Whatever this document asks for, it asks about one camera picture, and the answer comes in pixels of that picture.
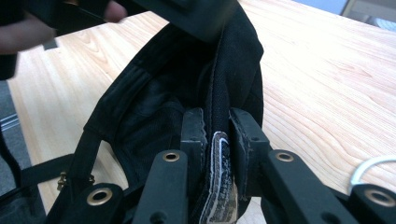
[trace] wood grain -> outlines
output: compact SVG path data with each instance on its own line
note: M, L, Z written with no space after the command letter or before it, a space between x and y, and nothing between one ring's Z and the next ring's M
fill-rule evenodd
M288 0L240 3L265 50L263 130L274 148L297 153L342 192L362 161L396 154L396 34ZM9 85L32 163L75 150L97 100L165 24L145 13L21 53ZM94 175L126 188L114 158L103 143ZM395 170L380 165L363 180L396 191ZM49 209L56 184L40 190ZM238 223L263 223L260 199Z

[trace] finger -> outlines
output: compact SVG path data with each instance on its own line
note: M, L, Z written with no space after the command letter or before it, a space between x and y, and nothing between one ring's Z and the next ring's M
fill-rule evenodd
M126 9L115 1L110 1L105 11L105 21L119 22L127 17Z
M23 21L0 27L0 54L14 54L50 41L53 29L31 14Z

